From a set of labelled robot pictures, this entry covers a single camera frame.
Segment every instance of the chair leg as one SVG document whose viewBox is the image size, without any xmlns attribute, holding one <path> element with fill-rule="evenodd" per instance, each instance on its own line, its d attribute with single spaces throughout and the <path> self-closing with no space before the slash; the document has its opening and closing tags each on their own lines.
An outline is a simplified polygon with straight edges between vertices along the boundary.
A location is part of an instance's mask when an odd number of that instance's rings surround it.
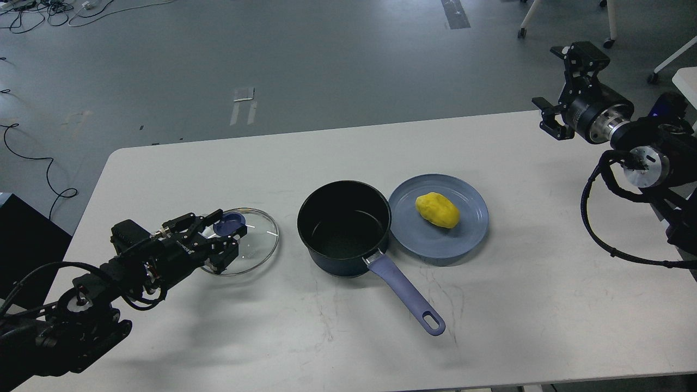
<svg viewBox="0 0 697 392">
<path fill-rule="evenodd" d="M 610 38 L 605 40 L 603 47 L 610 49 L 617 39 L 617 18 L 615 17 L 615 0 L 607 0 L 608 20 L 610 21 Z"/>
<path fill-rule="evenodd" d="M 695 36 L 695 38 L 692 38 L 688 43 L 683 45 L 680 49 L 678 49 L 675 53 L 673 53 L 670 57 L 668 57 L 664 62 L 660 63 L 659 66 L 657 66 L 656 69 L 654 69 L 654 73 L 660 72 L 663 68 L 665 68 L 668 64 L 670 64 L 678 56 L 685 53 L 686 50 L 688 50 L 692 45 L 694 45 L 696 43 L 697 43 L 697 36 Z"/>
<path fill-rule="evenodd" d="M 521 23 L 521 29 L 525 29 L 528 26 L 528 23 L 530 23 L 530 18 L 533 17 L 533 14 L 537 10 L 537 7 L 542 4 L 542 0 L 535 0 L 533 4 L 530 6 L 530 10 L 528 11 L 528 14 L 525 15 L 525 19 L 523 19 L 523 23 Z"/>
</svg>

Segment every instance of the handle hole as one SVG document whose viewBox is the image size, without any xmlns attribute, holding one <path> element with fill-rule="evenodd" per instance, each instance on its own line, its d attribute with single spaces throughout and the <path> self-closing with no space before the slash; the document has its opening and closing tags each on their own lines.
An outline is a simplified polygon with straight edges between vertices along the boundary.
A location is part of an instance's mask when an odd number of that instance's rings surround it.
<svg viewBox="0 0 697 392">
<path fill-rule="evenodd" d="M 439 326 L 441 326 L 434 316 L 431 314 L 431 312 L 425 312 L 424 315 L 424 321 L 426 321 L 426 324 L 428 324 L 432 329 L 438 329 Z"/>
</svg>

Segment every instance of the yellow potato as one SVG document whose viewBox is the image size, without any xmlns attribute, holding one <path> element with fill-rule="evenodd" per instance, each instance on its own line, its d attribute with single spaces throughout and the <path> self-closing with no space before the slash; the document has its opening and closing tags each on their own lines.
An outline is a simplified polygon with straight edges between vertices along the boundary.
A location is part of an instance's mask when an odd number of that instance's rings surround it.
<svg viewBox="0 0 697 392">
<path fill-rule="evenodd" d="M 416 211 L 439 227 L 452 229 L 460 221 L 460 210 L 447 197 L 431 192 L 416 198 Z"/>
</svg>

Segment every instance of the chair wheel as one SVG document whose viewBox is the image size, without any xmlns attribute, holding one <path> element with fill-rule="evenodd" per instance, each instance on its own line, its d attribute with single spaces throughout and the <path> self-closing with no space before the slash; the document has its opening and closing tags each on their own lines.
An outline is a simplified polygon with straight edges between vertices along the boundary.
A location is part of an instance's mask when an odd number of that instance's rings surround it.
<svg viewBox="0 0 697 392">
<path fill-rule="evenodd" d="M 655 72 L 652 72 L 649 77 L 646 78 L 646 82 L 648 84 L 656 84 L 658 82 L 658 74 Z"/>
</svg>

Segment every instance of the cable on floor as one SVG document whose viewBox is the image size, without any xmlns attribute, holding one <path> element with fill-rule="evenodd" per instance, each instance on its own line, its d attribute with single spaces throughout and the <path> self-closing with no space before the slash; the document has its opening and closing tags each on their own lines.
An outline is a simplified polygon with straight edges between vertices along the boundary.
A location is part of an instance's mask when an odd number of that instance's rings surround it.
<svg viewBox="0 0 697 392">
<path fill-rule="evenodd" d="M 41 10 L 45 9 L 46 13 L 48 14 L 48 19 L 46 21 L 48 24 L 54 27 L 63 26 L 64 24 L 68 23 L 68 20 L 70 20 L 70 17 L 68 17 L 68 11 L 75 9 L 72 4 L 66 3 L 64 0 L 41 0 L 41 4 L 45 6 L 44 8 L 41 8 Z M 58 14 L 63 14 L 63 16 L 66 17 L 64 21 L 58 24 L 51 23 L 51 18 Z"/>
<path fill-rule="evenodd" d="M 12 21 L 12 23 L 10 23 L 10 26 L 7 26 L 7 27 L 0 27 L 0 29 L 7 29 L 7 30 L 10 30 L 10 32 L 11 32 L 12 34 L 24 34 L 24 33 L 28 33 L 28 32 L 30 32 L 30 31 L 34 30 L 35 28 L 39 27 L 43 22 L 46 21 L 46 17 L 45 17 L 41 12 L 38 12 L 38 11 L 27 11 L 28 9 L 30 9 L 30 8 L 22 7 L 22 8 L 19 9 L 19 10 L 9 10 L 9 11 L 5 11 L 5 12 L 3 12 L 2 14 L 0 14 L 0 16 L 2 16 L 2 15 L 5 15 L 6 13 L 11 13 L 11 12 L 16 12 L 16 13 L 17 13 L 17 16 L 16 16 L 15 19 Z M 22 25 L 23 25 L 23 23 L 22 23 L 22 16 L 23 16 L 25 13 L 27 13 L 27 12 L 39 14 L 39 15 L 41 16 L 41 21 L 40 21 L 39 23 L 33 25 L 33 26 L 30 27 L 29 29 L 17 31 L 18 29 L 21 29 L 21 28 L 22 28 Z"/>
<path fill-rule="evenodd" d="M 48 187 L 51 188 L 51 191 L 56 195 L 56 199 L 53 201 L 53 204 L 51 204 L 51 209 L 49 210 L 49 213 L 48 213 L 48 220 L 51 220 L 51 217 L 53 215 L 53 208 L 56 206 L 56 203 L 58 202 L 58 200 L 61 198 L 70 199 L 72 197 L 77 196 L 77 189 L 67 188 L 61 192 L 57 192 L 53 188 L 53 185 L 51 185 L 51 180 L 49 180 L 49 178 L 48 178 L 48 172 L 49 172 L 49 170 L 51 170 L 51 165 L 53 165 L 53 162 L 55 161 L 55 159 L 53 159 L 53 157 L 47 156 L 47 157 L 42 157 L 42 158 L 34 158 L 34 157 L 30 157 L 30 156 L 23 156 L 22 154 L 17 153 L 10 148 L 9 144 L 7 144 L 7 132 L 10 129 L 16 128 L 18 126 L 20 126 L 18 123 L 14 123 L 14 124 L 9 125 L 9 126 L 5 126 L 5 125 L 0 124 L 0 127 L 5 128 L 5 132 L 2 135 L 2 140 L 5 143 L 5 147 L 7 147 L 7 149 L 10 150 L 11 153 L 15 154 L 16 156 L 18 156 L 20 158 L 29 159 L 29 160 L 48 160 L 49 161 L 48 167 L 46 167 L 46 182 L 48 183 Z"/>
<path fill-rule="evenodd" d="M 104 15 L 102 15 L 102 16 L 100 16 L 100 17 L 94 19 L 94 20 L 91 20 L 91 21 L 89 21 L 89 22 L 87 22 L 87 23 L 83 23 L 83 24 L 72 24 L 72 23 L 71 23 L 73 20 L 75 20 L 76 17 L 81 17 L 81 18 L 87 19 L 87 18 L 91 18 L 91 17 L 97 16 L 97 15 L 103 13 L 104 10 L 107 9 L 107 7 L 109 6 L 109 4 L 111 4 L 111 3 L 113 3 L 113 2 L 114 2 L 114 0 L 109 0 L 109 2 L 106 3 L 106 4 L 104 5 L 104 7 L 102 7 L 102 9 L 101 9 L 99 12 L 94 13 L 94 14 L 92 14 L 92 15 L 80 15 L 80 13 L 82 12 L 82 10 L 84 10 L 84 8 L 80 8 L 79 10 L 77 10 L 77 12 L 75 13 L 75 15 L 73 15 L 73 17 L 71 17 L 71 18 L 68 20 L 68 26 L 70 26 L 70 27 L 83 27 L 83 26 L 87 26 L 88 24 L 92 24 L 92 23 L 94 23 L 94 22 L 97 22 L 98 20 L 100 20 L 100 19 L 102 19 L 102 18 L 104 18 L 104 17 L 107 17 L 107 16 L 109 16 L 109 15 L 113 15 L 113 14 L 117 14 L 117 13 L 122 13 L 123 11 L 128 11 L 128 10 L 136 10 L 136 9 L 138 9 L 138 8 L 145 8 L 145 7 L 151 7 L 151 6 L 161 6 L 161 5 L 163 5 L 163 4 L 172 3 L 172 2 L 174 2 L 174 0 L 162 0 L 162 1 L 158 2 L 158 3 L 150 3 L 150 4 L 145 4 L 144 6 L 137 6 L 137 7 L 124 8 L 123 10 L 116 10 L 116 11 L 114 11 L 114 12 L 106 13 L 106 14 L 104 14 Z"/>
</svg>

